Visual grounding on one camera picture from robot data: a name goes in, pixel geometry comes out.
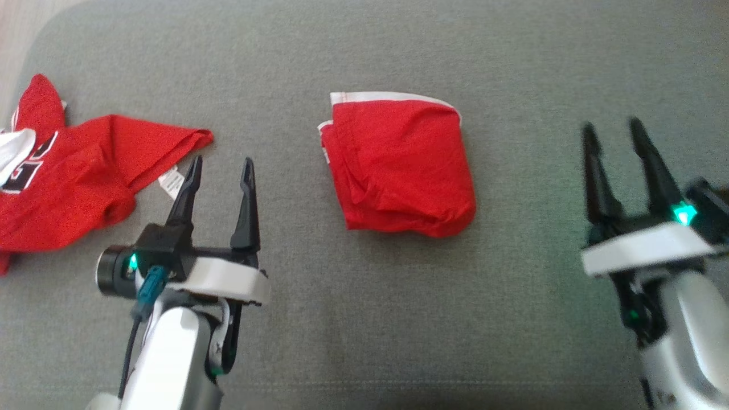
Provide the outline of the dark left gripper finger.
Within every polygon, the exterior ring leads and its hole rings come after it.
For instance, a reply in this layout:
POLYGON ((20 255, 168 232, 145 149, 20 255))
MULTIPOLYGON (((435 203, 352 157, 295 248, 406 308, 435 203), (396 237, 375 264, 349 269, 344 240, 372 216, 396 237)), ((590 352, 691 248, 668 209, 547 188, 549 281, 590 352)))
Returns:
POLYGON ((260 251, 260 226, 255 166, 252 158, 245 159, 240 176, 240 190, 243 196, 235 230, 230 238, 230 247, 238 252, 258 253, 260 251))
POLYGON ((167 226, 192 225, 195 196, 200 187, 203 158, 197 155, 187 171, 184 181, 167 216, 167 226))

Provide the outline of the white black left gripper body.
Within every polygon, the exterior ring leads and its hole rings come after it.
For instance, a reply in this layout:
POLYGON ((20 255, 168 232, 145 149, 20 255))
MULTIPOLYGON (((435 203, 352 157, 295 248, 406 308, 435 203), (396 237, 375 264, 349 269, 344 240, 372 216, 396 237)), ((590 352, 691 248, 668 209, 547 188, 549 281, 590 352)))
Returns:
POLYGON ((211 247, 197 248, 196 253, 187 278, 171 280, 167 288, 257 305, 270 302, 271 283, 257 267, 255 255, 211 247))

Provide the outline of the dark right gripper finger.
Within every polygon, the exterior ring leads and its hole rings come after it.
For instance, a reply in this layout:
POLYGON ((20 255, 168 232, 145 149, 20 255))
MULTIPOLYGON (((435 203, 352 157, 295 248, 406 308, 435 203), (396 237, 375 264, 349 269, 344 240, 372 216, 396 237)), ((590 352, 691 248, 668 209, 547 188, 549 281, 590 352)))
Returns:
POLYGON ((586 122, 581 128, 585 208, 588 221, 595 226, 607 226, 623 216, 622 203, 615 198, 603 166, 603 148, 595 127, 586 122))
POLYGON ((628 127, 633 148, 643 166, 649 213, 679 220, 676 209, 681 207, 683 196, 674 177, 649 138, 643 122, 637 117, 631 117, 628 120, 628 127))

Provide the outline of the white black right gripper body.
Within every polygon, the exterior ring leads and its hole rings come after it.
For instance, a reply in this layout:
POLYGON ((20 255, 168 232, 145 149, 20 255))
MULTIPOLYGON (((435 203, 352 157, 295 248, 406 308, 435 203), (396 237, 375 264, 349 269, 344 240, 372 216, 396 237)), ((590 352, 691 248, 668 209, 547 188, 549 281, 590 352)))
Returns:
POLYGON ((727 217, 698 215, 689 225, 666 217, 600 215, 590 219, 581 263, 588 277, 632 272, 727 251, 727 217))

